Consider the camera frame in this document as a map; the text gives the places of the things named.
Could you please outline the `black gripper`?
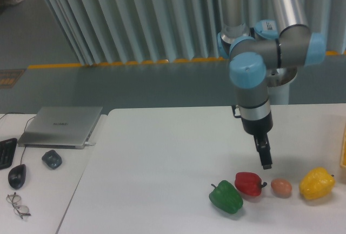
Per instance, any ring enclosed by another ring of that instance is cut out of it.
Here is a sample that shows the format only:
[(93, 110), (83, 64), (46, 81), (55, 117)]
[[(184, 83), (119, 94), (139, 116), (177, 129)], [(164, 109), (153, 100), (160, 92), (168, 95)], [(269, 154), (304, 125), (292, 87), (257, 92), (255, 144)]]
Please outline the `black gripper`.
[(270, 143), (268, 140), (267, 133), (272, 129), (272, 114), (269, 113), (267, 116), (251, 121), (245, 118), (241, 118), (243, 128), (248, 133), (254, 136), (256, 150), (259, 154), (260, 161), (264, 170), (272, 168), (272, 159), (270, 153)]

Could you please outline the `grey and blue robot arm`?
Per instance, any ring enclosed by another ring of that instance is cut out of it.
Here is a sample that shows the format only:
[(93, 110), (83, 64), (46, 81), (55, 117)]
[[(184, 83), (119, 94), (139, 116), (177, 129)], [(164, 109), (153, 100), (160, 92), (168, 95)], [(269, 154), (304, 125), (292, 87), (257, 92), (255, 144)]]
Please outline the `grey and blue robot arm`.
[(271, 0), (278, 35), (261, 36), (249, 29), (242, 14), (242, 0), (221, 0), (223, 28), (217, 37), (218, 49), (229, 60), (229, 77), (244, 130), (254, 137), (263, 169), (272, 166), (268, 132), (272, 115), (267, 73), (322, 63), (326, 42), (310, 31), (301, 0)]

